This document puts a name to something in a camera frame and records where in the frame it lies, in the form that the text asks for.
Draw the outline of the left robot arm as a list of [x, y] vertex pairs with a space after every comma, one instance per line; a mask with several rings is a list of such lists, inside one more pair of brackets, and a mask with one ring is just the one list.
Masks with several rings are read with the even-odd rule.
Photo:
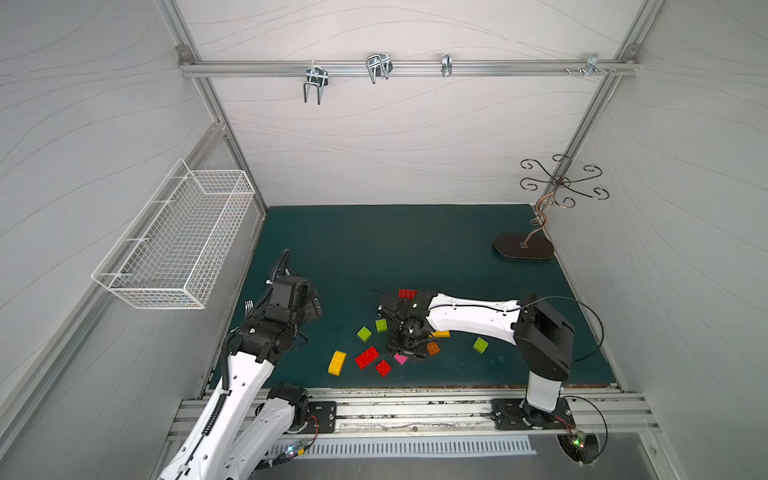
[[281, 383], [261, 408], [253, 405], [302, 326], [323, 314], [313, 283], [289, 259], [289, 250], [283, 250], [265, 292], [246, 305], [243, 322], [226, 335], [214, 394], [160, 478], [247, 479], [284, 433], [304, 427], [309, 400], [303, 388]]

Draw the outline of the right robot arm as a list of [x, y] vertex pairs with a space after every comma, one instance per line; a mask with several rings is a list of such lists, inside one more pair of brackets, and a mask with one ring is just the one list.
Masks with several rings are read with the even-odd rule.
[[387, 349], [407, 357], [426, 357], [427, 344], [439, 331], [488, 336], [517, 347], [529, 372], [525, 397], [518, 406], [522, 423], [542, 430], [556, 421], [569, 429], [557, 414], [562, 385], [573, 363], [601, 351], [605, 329], [599, 326], [596, 348], [575, 359], [575, 328], [551, 305], [557, 298], [531, 294], [522, 300], [483, 301], [418, 291], [411, 298], [382, 295], [377, 312], [388, 325]]

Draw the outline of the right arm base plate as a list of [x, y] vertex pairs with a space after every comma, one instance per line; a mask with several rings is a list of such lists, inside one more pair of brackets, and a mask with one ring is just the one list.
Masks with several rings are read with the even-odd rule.
[[574, 429], [576, 424], [565, 398], [557, 400], [553, 412], [531, 406], [526, 399], [492, 399], [490, 419], [502, 431]]

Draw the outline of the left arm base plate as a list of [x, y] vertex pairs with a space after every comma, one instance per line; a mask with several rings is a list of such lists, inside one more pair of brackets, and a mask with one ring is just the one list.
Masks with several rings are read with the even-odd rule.
[[300, 434], [334, 433], [336, 431], [337, 406], [335, 401], [310, 401], [306, 422], [300, 430]]

